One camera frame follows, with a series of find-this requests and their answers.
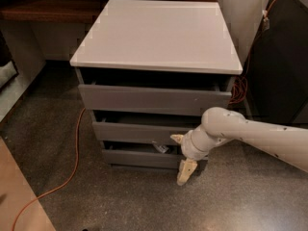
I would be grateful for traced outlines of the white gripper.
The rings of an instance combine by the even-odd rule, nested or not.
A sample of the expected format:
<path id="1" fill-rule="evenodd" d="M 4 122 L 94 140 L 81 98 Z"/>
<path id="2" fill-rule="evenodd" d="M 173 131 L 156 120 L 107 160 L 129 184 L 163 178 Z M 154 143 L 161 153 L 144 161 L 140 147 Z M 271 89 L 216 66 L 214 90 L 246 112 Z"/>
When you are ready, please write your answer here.
<path id="1" fill-rule="evenodd" d="M 183 186 L 196 170 L 197 161 L 204 159 L 209 154 L 208 137 L 202 131 L 190 130 L 185 136 L 173 134 L 170 138 L 181 144 L 182 153 L 187 158 L 180 162 L 177 174 L 177 184 Z"/>

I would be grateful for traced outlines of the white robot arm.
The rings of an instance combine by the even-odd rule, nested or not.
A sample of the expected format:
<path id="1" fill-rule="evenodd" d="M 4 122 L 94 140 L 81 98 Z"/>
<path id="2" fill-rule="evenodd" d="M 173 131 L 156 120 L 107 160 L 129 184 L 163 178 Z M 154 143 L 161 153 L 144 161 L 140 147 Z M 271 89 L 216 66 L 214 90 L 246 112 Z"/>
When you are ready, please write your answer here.
<path id="1" fill-rule="evenodd" d="M 199 126 L 185 135 L 170 136 L 185 156 L 179 166 L 177 184 L 183 186 L 197 162 L 216 147 L 242 141 L 302 171 L 308 171 L 308 130 L 246 119 L 240 113 L 214 107 L 206 110 Z"/>

